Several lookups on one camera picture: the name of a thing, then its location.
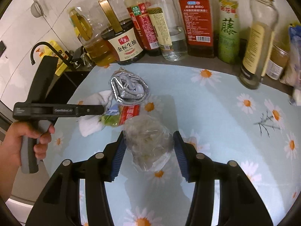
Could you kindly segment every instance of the floral tablecloth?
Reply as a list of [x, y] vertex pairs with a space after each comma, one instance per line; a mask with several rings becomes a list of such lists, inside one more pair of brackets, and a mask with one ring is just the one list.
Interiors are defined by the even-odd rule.
[[[109, 78], [119, 69], [95, 67], [78, 87], [70, 104], [109, 89]], [[262, 85], [242, 86], [232, 75], [184, 66], [135, 63], [125, 67], [142, 77], [150, 98], [141, 112], [153, 115], [173, 133], [213, 161], [237, 161], [264, 201], [274, 225], [288, 212], [301, 190], [301, 110], [288, 96]], [[44, 160], [50, 175], [68, 158], [86, 160], [115, 142], [122, 127], [105, 127], [82, 137], [76, 118], [60, 118]], [[126, 152], [119, 176], [106, 183], [107, 197], [116, 226], [183, 226], [194, 184], [181, 176], [175, 154], [155, 173], [137, 172]], [[219, 182], [215, 183], [212, 225], [217, 225]], [[80, 184], [81, 219], [88, 225], [84, 180]]]

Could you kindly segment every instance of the gold handle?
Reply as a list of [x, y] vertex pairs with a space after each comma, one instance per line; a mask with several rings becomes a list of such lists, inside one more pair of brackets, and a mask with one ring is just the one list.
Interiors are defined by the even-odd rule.
[[91, 25], [80, 15], [73, 14], [70, 16], [73, 24], [78, 29], [80, 35], [85, 41], [89, 41], [92, 38], [92, 27]]
[[98, 0], [98, 3], [101, 6], [106, 17], [108, 18], [113, 30], [115, 31], [115, 34], [123, 31], [123, 29], [121, 28], [120, 22], [118, 21], [116, 14], [114, 13], [108, 0]]

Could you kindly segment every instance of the silver foil packet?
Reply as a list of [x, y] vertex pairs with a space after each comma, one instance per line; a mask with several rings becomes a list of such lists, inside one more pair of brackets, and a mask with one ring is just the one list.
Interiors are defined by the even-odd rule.
[[145, 81], [123, 67], [114, 72], [110, 85], [116, 101], [125, 106], [140, 104], [150, 95]]

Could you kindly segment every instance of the faucet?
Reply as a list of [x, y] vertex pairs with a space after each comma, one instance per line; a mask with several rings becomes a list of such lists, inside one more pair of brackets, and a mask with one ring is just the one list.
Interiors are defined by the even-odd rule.
[[31, 53], [30, 53], [30, 60], [31, 60], [32, 65], [34, 65], [36, 63], [33, 58], [33, 54], [34, 54], [36, 48], [40, 45], [45, 45], [45, 46], [49, 47], [63, 61], [64, 64], [66, 64], [72, 71], [76, 71], [74, 66], [70, 63], [72, 60], [72, 56], [67, 51], [65, 51], [65, 54], [68, 55], [68, 60], [64, 59], [64, 57], [58, 51], [56, 51], [55, 48], [50, 43], [45, 42], [45, 41], [40, 41], [36, 45], [33, 46], [33, 49], [31, 50]]

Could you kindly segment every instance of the silver screw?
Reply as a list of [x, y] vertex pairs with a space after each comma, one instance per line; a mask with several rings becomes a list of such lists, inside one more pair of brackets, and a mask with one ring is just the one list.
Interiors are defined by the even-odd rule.
[[63, 161], [63, 166], [65, 166], [65, 167], [66, 167], [66, 166], [69, 166], [70, 163], [71, 163], [70, 160], [68, 160], [68, 159], [67, 159], [67, 160], [64, 160], [64, 161]]
[[205, 158], [205, 155], [202, 153], [197, 153], [197, 159], [203, 160]]
[[232, 167], [236, 167], [237, 163], [236, 163], [236, 161], [229, 161], [229, 165]]
[[95, 155], [96, 159], [102, 159], [104, 157], [104, 154], [102, 152], [99, 152]]

